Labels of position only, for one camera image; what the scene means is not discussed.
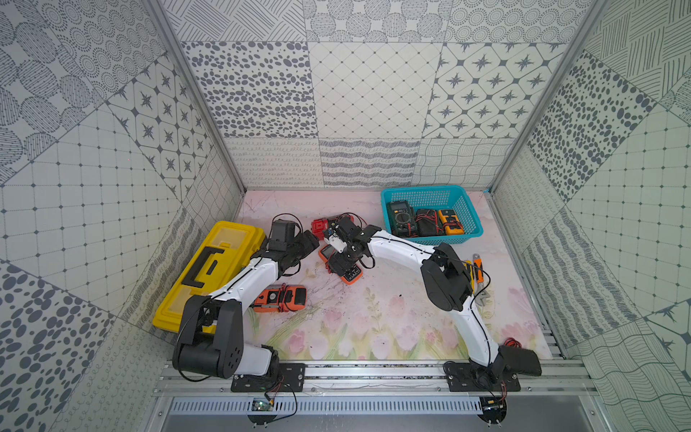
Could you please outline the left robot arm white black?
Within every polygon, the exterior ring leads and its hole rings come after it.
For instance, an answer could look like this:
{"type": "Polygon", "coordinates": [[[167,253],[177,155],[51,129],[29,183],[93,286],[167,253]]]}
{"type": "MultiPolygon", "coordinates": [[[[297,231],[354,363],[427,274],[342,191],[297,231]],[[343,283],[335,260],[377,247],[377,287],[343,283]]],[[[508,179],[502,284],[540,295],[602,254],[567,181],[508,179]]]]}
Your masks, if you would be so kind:
{"type": "Polygon", "coordinates": [[[273,221],[269,236],[230,282],[187,300],[172,358],[174,369],[188,381],[191,374],[199,374],[199,381],[236,375],[277,381],[278,355],[271,347],[245,342],[244,314],[268,286],[318,246],[317,237],[296,222],[273,221]]]}

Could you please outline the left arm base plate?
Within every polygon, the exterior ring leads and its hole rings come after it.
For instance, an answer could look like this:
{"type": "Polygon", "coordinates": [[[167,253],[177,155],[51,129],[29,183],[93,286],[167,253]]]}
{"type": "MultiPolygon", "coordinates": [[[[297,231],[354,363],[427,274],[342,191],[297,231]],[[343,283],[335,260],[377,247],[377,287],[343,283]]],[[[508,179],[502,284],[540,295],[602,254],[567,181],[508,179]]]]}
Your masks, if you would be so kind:
{"type": "Polygon", "coordinates": [[[240,374],[233,378],[231,391],[241,392],[302,392],[307,365],[282,363],[272,365],[263,375],[240,374]]]}

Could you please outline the yellow orange multimeter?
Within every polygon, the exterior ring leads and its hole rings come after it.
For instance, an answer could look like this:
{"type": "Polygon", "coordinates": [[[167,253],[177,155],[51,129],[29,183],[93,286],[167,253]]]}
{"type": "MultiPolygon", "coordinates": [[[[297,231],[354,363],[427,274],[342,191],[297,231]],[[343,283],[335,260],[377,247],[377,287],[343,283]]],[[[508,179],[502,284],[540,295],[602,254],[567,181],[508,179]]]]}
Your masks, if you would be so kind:
{"type": "Polygon", "coordinates": [[[444,209],[437,212],[444,234],[446,236],[464,235],[465,228],[453,209],[444,209]]]}

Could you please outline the dark red-trim multimeter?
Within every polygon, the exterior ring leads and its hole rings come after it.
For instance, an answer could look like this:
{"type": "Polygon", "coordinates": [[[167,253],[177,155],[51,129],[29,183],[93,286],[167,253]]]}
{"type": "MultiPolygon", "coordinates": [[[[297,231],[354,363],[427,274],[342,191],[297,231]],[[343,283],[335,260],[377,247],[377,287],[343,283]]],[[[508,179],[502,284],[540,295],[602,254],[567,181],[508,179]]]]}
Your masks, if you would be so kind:
{"type": "Polygon", "coordinates": [[[387,214],[390,232],[401,238],[414,237],[417,234],[417,223],[412,207],[407,201],[387,203],[387,214]]]}

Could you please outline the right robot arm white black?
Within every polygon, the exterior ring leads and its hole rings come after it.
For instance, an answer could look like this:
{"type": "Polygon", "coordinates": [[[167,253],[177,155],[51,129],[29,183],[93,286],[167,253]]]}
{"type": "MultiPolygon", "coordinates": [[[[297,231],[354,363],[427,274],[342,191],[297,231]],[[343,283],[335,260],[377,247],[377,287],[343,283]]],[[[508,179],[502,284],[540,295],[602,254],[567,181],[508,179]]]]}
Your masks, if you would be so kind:
{"type": "Polygon", "coordinates": [[[360,228],[347,217],[324,230],[323,236],[335,250],[328,265],[337,275],[343,275],[363,257],[374,263],[388,260],[420,275],[428,300],[437,309],[450,314],[478,378],[497,381],[505,372],[542,374],[535,352],[501,346],[491,338],[477,308],[474,273],[450,245],[421,245],[374,225],[360,228]]]}

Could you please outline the orange Victor multimeter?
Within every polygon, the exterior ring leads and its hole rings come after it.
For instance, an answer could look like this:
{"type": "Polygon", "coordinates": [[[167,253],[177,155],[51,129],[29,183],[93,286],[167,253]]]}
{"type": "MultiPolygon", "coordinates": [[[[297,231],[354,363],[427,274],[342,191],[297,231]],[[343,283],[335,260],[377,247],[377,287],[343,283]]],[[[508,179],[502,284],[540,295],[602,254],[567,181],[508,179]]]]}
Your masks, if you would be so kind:
{"type": "MultiPolygon", "coordinates": [[[[329,274],[333,274],[333,271],[329,265],[329,259],[337,253],[337,250],[327,244],[322,249],[319,250],[319,256],[327,269],[329,274]]],[[[347,272],[345,272],[341,277],[341,281],[346,285],[354,284],[363,275],[362,269],[358,265],[352,266],[347,272]]]]}

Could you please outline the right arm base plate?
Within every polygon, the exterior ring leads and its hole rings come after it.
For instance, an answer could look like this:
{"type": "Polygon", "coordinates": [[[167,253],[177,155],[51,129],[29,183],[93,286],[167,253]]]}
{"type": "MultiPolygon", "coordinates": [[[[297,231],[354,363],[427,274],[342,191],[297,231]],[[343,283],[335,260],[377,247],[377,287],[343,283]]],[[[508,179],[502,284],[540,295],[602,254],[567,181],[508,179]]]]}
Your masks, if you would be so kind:
{"type": "Polygon", "coordinates": [[[473,362],[447,361],[443,365],[450,392],[520,392],[518,377],[503,370],[499,373],[473,362]]]}

